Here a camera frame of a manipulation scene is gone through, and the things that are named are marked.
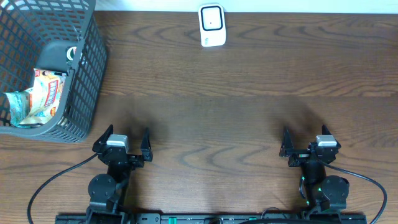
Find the cream wet wipes pack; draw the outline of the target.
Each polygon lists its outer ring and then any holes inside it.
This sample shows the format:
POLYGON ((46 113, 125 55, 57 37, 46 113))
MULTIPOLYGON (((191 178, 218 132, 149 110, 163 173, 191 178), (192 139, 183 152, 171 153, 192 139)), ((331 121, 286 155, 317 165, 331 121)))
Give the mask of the cream wet wipes pack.
POLYGON ((20 126, 41 126, 50 121, 58 110, 67 74, 34 69, 34 86, 29 94, 29 112, 20 126))

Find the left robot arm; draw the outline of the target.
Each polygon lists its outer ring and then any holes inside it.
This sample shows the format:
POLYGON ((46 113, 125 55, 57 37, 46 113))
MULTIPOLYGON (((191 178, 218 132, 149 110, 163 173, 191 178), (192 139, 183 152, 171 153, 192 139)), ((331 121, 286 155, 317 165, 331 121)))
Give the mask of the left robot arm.
POLYGON ((86 211, 86 223, 133 223, 134 215, 123 208, 131 172, 143 168, 153 160, 149 130, 144 131, 141 153, 129 154, 126 135, 114 134, 113 125, 93 144, 93 152, 108 166, 107 173, 98 174, 90 181, 90 204, 86 211))

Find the teal wipes pack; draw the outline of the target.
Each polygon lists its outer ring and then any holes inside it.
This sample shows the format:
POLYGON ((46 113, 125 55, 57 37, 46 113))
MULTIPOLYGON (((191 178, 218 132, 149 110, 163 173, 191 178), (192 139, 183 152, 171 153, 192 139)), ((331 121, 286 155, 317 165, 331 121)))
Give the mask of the teal wipes pack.
POLYGON ((24 91, 5 93, 10 105, 11 124, 17 128, 26 128, 21 122, 28 116, 30 108, 30 94, 33 88, 24 91))

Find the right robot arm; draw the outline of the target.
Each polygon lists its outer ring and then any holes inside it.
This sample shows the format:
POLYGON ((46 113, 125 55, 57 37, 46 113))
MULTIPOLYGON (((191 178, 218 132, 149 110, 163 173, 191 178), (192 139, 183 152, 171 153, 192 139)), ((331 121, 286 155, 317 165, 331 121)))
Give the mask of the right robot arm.
POLYGON ((323 214, 339 216, 346 208, 349 182, 337 175, 327 175, 325 170, 336 159, 340 148, 341 144, 325 125, 321 135, 306 149, 295 149, 289 130, 284 128, 279 156, 289 159, 288 166, 301 169, 299 192, 308 206, 302 218, 309 220, 323 214))

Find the dark green round-logo box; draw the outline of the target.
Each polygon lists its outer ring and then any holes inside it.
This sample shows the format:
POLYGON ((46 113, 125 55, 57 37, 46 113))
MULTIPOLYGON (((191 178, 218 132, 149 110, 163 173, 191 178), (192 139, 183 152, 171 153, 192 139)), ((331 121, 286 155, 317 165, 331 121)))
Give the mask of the dark green round-logo box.
POLYGON ((77 46, 69 46, 66 48, 66 62, 71 65, 77 50, 77 46))

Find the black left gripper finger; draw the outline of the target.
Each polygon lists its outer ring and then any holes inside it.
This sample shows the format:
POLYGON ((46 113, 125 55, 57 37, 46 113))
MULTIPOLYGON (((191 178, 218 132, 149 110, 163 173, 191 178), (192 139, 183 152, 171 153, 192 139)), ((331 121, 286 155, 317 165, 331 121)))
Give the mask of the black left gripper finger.
POLYGON ((106 131, 94 142, 92 151, 95 153, 102 153, 103 148, 106 146, 106 141, 113 134, 113 125, 110 124, 106 131))
POLYGON ((141 141, 141 146, 140 150, 143 156, 144 161, 152 162, 153 160, 153 153, 152 153, 152 148, 150 145, 150 139, 149 139, 149 129, 146 128, 144 131, 144 135, 141 141))

